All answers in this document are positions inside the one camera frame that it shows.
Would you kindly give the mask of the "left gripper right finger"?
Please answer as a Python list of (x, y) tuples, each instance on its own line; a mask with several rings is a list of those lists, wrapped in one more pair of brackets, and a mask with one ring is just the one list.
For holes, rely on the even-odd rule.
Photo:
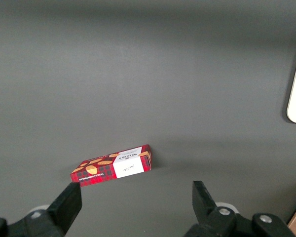
[(294, 237), (278, 216), (256, 213), (251, 219), (225, 205), (218, 206), (202, 181), (192, 184), (192, 207), (198, 223), (186, 237)]

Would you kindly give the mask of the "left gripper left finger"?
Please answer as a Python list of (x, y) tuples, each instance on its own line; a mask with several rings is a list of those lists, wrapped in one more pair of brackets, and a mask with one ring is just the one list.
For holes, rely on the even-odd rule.
[(37, 207), (8, 224), (0, 218), (0, 237), (63, 237), (82, 208), (79, 183), (70, 183), (46, 208)]

